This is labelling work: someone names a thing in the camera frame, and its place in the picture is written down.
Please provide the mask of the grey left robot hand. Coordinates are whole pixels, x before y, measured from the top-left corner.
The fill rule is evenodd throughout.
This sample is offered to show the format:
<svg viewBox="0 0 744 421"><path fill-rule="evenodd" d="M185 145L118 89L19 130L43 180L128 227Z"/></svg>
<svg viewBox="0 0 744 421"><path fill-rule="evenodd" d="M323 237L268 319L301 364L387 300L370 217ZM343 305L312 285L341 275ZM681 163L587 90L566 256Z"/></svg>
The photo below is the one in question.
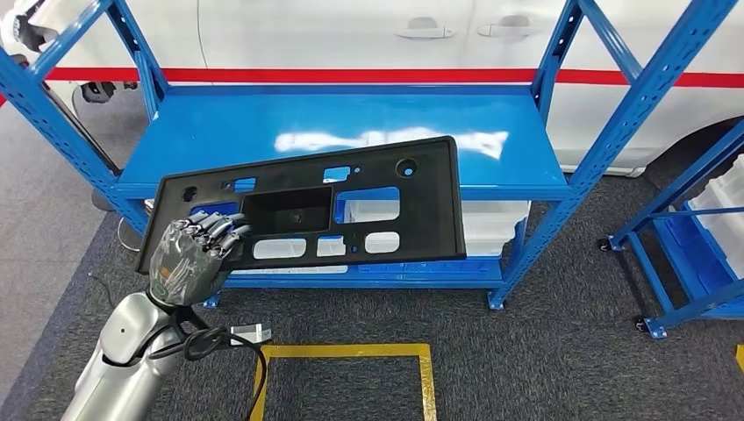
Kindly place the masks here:
<svg viewBox="0 0 744 421"><path fill-rule="evenodd" d="M224 284L223 262L250 231L242 213L201 210L172 221L150 258L148 294L167 307L207 300Z"/></svg>

